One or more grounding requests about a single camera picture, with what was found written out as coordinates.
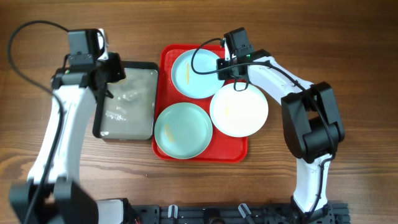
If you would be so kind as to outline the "white plate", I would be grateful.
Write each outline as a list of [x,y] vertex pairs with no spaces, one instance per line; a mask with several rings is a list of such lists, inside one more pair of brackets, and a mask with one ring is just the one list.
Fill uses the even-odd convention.
[[259,131],[268,113],[269,105],[262,91],[244,82],[223,86],[210,103],[210,117],[215,127],[236,138]]

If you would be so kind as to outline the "light blue plate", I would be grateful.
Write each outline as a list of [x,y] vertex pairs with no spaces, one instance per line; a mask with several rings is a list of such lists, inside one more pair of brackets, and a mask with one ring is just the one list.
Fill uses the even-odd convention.
[[[203,99],[213,96],[224,85],[217,73],[200,75],[192,70],[192,56],[195,49],[182,53],[174,61],[171,79],[174,87],[184,96]],[[219,56],[212,51],[200,49],[194,58],[194,68],[198,72],[209,72],[216,69]]]

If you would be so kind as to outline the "mint green plate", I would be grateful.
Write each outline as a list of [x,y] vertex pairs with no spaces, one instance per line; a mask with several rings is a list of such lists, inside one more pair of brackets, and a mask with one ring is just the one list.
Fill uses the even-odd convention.
[[160,150],[174,159],[191,159],[205,151],[213,124],[204,109],[193,103],[175,103],[158,116],[154,137]]

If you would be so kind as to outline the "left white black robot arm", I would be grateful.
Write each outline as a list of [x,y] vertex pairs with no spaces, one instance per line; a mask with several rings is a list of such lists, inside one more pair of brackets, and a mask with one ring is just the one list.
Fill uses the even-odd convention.
[[10,204],[21,223],[126,223],[125,199],[92,199],[79,185],[80,156],[90,116],[111,96],[107,84],[125,78],[117,53],[59,68],[39,155],[26,184],[13,185]]

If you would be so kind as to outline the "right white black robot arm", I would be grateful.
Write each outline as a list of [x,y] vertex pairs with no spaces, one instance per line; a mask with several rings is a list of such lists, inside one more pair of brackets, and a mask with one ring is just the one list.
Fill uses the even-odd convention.
[[215,127],[231,137],[246,137],[265,123],[268,104],[261,90],[281,107],[285,143],[297,160],[292,196],[296,222],[326,217],[326,183],[338,144],[345,138],[334,91],[327,82],[314,84],[280,66],[265,50],[217,61],[220,80],[232,80],[210,103]]

